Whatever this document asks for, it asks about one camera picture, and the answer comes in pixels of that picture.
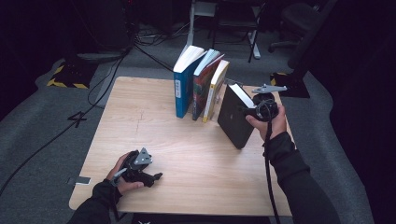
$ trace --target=dark background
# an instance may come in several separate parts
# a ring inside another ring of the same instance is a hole
[[[159,2],[167,2],[163,8],[173,15],[166,17],[165,12],[159,15],[168,19],[164,24],[156,24],[165,32],[173,22],[188,18],[188,14],[177,14],[178,10],[186,11],[182,1]],[[106,47],[121,48],[125,43],[124,26],[111,32],[106,30],[114,28],[112,20],[122,21],[118,11],[120,3],[112,11],[105,10],[107,1],[74,1],[79,14],[71,3],[3,1],[0,6],[0,119],[35,92],[35,79],[49,71],[54,62],[65,58],[65,54],[104,50],[94,43],[80,16],[90,22],[92,31]],[[280,4],[273,5],[274,18],[280,7]],[[147,6],[141,5],[141,8],[147,9]],[[93,18],[96,12],[106,12],[111,20],[99,22]],[[375,223],[392,223],[392,212],[396,211],[393,166],[396,153],[391,141],[395,135],[396,114],[392,88],[396,74],[395,12],[391,1],[339,0],[313,42],[320,46],[320,51],[310,58],[313,62],[309,68],[332,96],[332,126],[366,187]],[[140,15],[139,19],[155,23],[149,13],[152,11]],[[267,28],[276,29],[274,18],[272,26],[267,24],[263,32]]]

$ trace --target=black jacket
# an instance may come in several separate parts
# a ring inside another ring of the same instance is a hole
[[[332,202],[309,174],[309,166],[304,163],[299,150],[294,149],[288,133],[272,139],[266,152],[275,168],[277,182],[288,198],[296,224],[341,223]],[[120,197],[118,189],[105,180],[93,188],[91,198],[76,210],[68,223],[110,223],[109,209]]]

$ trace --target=wooden table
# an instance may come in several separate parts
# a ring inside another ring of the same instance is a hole
[[[244,87],[247,92],[253,87]],[[175,115],[173,80],[119,77],[110,93],[70,207],[77,209],[92,195],[118,158],[145,147],[153,163],[145,173],[163,173],[151,188],[125,194],[122,212],[272,216],[262,139],[253,132],[243,149],[236,149],[216,122],[193,121]],[[285,194],[271,170],[277,211],[291,216]]]

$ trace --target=person's left hand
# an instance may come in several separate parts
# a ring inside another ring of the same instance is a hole
[[[114,166],[113,169],[111,169],[111,171],[108,173],[106,179],[110,180],[113,178],[114,174],[121,168],[123,161],[125,160],[125,158],[128,156],[129,152],[123,156],[121,156],[119,158],[119,160],[117,161],[116,165]],[[117,188],[119,189],[120,194],[124,194],[129,190],[133,190],[133,189],[140,189],[143,188],[144,184],[142,182],[126,182],[122,176],[120,177],[120,181],[119,184],[117,185]]]
[[[287,130],[285,106],[277,105],[277,109],[278,109],[278,114],[272,120],[272,133],[270,139],[275,138],[277,135]],[[268,122],[259,121],[251,115],[247,115],[246,119],[247,122],[251,124],[251,126],[259,130],[262,140],[265,141],[267,135],[267,129],[268,129]]]

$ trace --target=black cable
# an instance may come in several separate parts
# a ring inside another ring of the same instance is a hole
[[[136,39],[137,39],[137,43],[136,44],[139,44],[139,45],[141,45],[141,46],[157,46],[157,45],[160,45],[162,42],[164,42],[165,40],[171,40],[171,39],[176,39],[176,38],[179,38],[179,37],[181,37],[181,36],[183,36],[183,35],[188,35],[189,33],[184,33],[184,34],[179,34],[179,32],[181,32],[183,29],[185,29],[188,25],[189,25],[190,23],[189,22],[187,22],[187,23],[185,23],[184,25],[182,25],[180,28],[178,28],[176,31],[174,31],[171,35],[143,35],[143,36],[140,36],[139,34],[137,35],[137,37],[136,37]],[[147,38],[147,37],[151,37],[152,36],[152,38],[153,38],[153,40],[151,41],[151,43],[149,43],[149,42],[143,42],[143,41],[141,41],[141,38]]]
[[[114,67],[114,65],[115,65],[116,63],[117,63],[117,61],[115,61],[115,62],[113,63],[113,65],[111,65],[110,71],[108,72],[108,74],[107,74],[104,78],[102,78],[102,79],[90,90],[90,92],[88,93],[87,99],[88,99],[88,103],[89,103],[90,105],[94,105],[94,103],[91,103],[91,100],[90,100],[91,93],[93,92],[94,89],[96,89],[96,88],[99,86],[99,84],[101,84],[103,81],[105,81],[106,78],[108,78],[108,77],[110,76],[111,72],[113,71],[113,67]]]
[[[145,52],[144,50],[142,50],[141,48],[139,48],[137,45],[134,45],[134,46],[137,48],[137,50],[139,50],[140,52],[142,52],[142,53],[146,54],[147,56],[149,56],[150,59],[152,59],[152,60],[154,60],[156,63],[160,64],[160,65],[163,66],[165,69],[167,69],[167,70],[173,72],[173,68],[172,68],[169,64],[164,63],[164,62],[160,61],[159,59],[155,58],[154,56],[148,54],[147,52]]]
[[[271,205],[274,210],[274,217],[276,219],[276,223],[280,224],[279,214],[277,213],[275,199],[274,199],[274,192],[272,189],[270,161],[268,159],[268,143],[270,141],[270,137],[272,134],[272,115],[271,115],[270,108],[268,108],[268,105],[267,104],[263,104],[263,105],[265,105],[265,107],[267,108],[268,116],[269,116],[268,125],[267,125],[267,134],[265,135],[265,140],[264,140],[264,145],[263,145],[264,146],[264,158],[265,158],[265,171],[266,171],[266,175],[267,175],[267,184],[268,184],[268,193],[270,195],[270,201],[271,201]]]
[[[129,43],[127,46],[125,46],[122,50],[120,50],[120,48],[109,48],[108,46],[100,43],[97,38],[93,35],[93,33],[91,32],[90,28],[88,27],[87,23],[84,21],[84,19],[82,18],[81,13],[78,11],[78,8],[76,6],[76,4],[74,3],[73,0],[70,0],[70,3],[72,4],[74,10],[76,11],[76,13],[78,14],[78,17],[81,21],[81,23],[83,24],[85,30],[88,32],[88,34],[91,36],[91,38],[93,39],[93,41],[100,47],[102,47],[103,49],[107,49],[107,50],[111,50],[111,51],[119,51],[120,55],[117,56],[112,56],[112,57],[104,57],[104,58],[95,58],[95,59],[90,59],[90,58],[84,58],[84,57],[80,57],[78,56],[84,63],[109,63],[109,62],[113,62],[116,60],[119,60],[123,57],[125,57],[126,54],[128,54],[129,52],[129,48],[131,47],[131,39],[129,40]]]
[[[161,39],[163,36],[166,36],[166,35],[159,35],[159,34],[155,35],[155,34],[152,33],[151,29],[146,30],[143,35],[141,35],[141,33],[142,33],[142,31],[140,31],[136,35],[136,40],[135,40],[135,43],[138,44],[138,45],[141,45],[141,46],[154,45],[154,43],[157,42],[157,40]],[[151,42],[145,42],[145,41],[142,41],[142,38],[152,38],[152,41]]]
[[[45,147],[47,147],[49,144],[51,144],[53,141],[55,141],[57,138],[59,138],[60,136],[62,136],[62,134],[64,134],[65,132],[67,132],[67,130],[69,130],[71,127],[73,127],[77,122],[81,121],[81,119],[88,114],[93,108],[96,107],[96,105],[103,99],[103,97],[105,97],[108,89],[111,86],[111,83],[113,82],[113,79],[117,73],[117,70],[119,69],[119,66],[122,62],[122,60],[124,59],[124,57],[121,58],[121,60],[119,61],[119,63],[117,64],[116,69],[114,70],[114,74],[113,77],[110,80],[110,84],[107,86],[105,92],[102,94],[102,96],[95,102],[95,104],[93,104],[86,112],[83,112],[80,117],[76,120],[74,120],[69,126],[67,126],[65,129],[63,129],[60,133],[58,133],[55,137],[53,137],[52,139],[50,139],[48,141],[48,143],[46,143],[44,146],[42,146],[41,148],[39,148],[35,153],[33,153],[29,158],[27,158],[6,180],[6,183],[2,186],[2,188],[0,189],[0,197],[3,194],[4,190],[6,189],[8,183],[11,181],[11,179],[17,174],[17,172],[30,160],[32,159],[37,153],[39,153],[41,150],[43,150]]]

